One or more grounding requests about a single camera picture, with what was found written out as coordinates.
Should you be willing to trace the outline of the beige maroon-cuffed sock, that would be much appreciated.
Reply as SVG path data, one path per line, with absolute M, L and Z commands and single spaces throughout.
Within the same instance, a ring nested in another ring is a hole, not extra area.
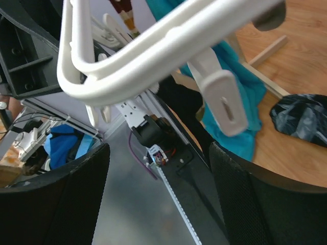
M 271 31 L 283 24 L 286 19 L 286 13 L 286 2 L 283 1 L 259 16 L 252 24 L 261 32 Z

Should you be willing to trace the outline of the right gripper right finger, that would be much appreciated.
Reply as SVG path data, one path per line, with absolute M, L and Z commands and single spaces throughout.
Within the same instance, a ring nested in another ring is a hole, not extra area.
M 326 244 L 326 188 L 276 174 L 212 143 L 230 244 Z

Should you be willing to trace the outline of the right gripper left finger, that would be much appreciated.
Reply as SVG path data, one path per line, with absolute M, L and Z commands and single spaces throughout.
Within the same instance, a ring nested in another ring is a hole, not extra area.
M 103 143 L 39 176 L 1 188 L 1 244 L 91 244 L 110 161 Z

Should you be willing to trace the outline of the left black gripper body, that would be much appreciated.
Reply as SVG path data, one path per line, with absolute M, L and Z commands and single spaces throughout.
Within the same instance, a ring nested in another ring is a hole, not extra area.
M 1 94 L 61 92 L 57 61 L 62 1 L 1 1 Z

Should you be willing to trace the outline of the white plastic clip hanger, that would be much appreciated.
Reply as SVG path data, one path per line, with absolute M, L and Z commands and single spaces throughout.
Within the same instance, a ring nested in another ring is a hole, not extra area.
M 208 6 L 217 1 L 199 2 Z M 113 56 L 96 62 L 89 1 L 64 1 L 57 63 L 61 89 L 88 106 L 113 105 L 145 91 L 147 88 L 141 89 L 140 82 L 145 81 L 149 73 L 161 71 L 165 78 L 187 64 L 182 48 L 177 49 L 177 60 L 159 55 L 157 44 L 166 44 L 170 51 L 173 47 L 168 43 L 166 29 L 150 33 L 155 25 L 157 23 Z M 212 48 L 233 31 L 208 45 L 201 45 L 200 49 Z

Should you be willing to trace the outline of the white hanger clip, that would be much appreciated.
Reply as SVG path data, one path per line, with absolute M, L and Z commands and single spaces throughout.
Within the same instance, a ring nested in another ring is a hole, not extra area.
M 223 134 L 232 137 L 245 131 L 248 120 L 235 76 L 221 67 L 214 50 L 204 49 L 187 65 Z

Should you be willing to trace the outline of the striped multicolour sock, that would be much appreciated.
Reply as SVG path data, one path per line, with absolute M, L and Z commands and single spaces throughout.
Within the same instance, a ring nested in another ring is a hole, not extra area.
M 131 0 L 109 0 L 120 15 L 124 24 L 128 28 L 133 38 L 137 37 L 140 32 L 135 26 Z

